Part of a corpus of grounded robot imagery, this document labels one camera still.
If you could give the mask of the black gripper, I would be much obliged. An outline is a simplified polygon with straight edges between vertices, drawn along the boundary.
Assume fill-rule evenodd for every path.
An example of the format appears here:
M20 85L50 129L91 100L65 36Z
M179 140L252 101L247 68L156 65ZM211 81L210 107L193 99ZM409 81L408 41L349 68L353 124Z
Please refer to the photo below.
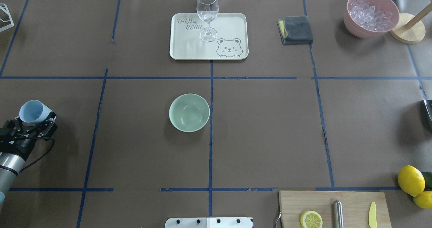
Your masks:
M25 125L19 118L7 120L1 127L0 143L10 144L24 140L36 141L41 139L48 141L52 139L58 128L55 122L56 114L54 111L43 112L40 118L41 123L35 125Z

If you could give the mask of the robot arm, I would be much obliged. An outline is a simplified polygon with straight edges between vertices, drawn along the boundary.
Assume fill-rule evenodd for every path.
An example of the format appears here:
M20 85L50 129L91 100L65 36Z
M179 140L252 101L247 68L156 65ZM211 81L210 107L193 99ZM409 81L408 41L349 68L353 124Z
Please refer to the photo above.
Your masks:
M18 116L8 119L0 134L0 202L4 202L7 192L18 174L38 162L53 148L52 135L57 129L56 114L51 111L41 123L25 124ZM49 149L27 166L26 163L38 140L51 141Z

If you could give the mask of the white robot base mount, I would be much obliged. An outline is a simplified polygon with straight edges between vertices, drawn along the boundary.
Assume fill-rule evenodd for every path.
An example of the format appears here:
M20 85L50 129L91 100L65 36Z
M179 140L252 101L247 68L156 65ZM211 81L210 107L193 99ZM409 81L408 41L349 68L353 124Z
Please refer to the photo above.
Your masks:
M253 228L250 217L169 218L165 228Z

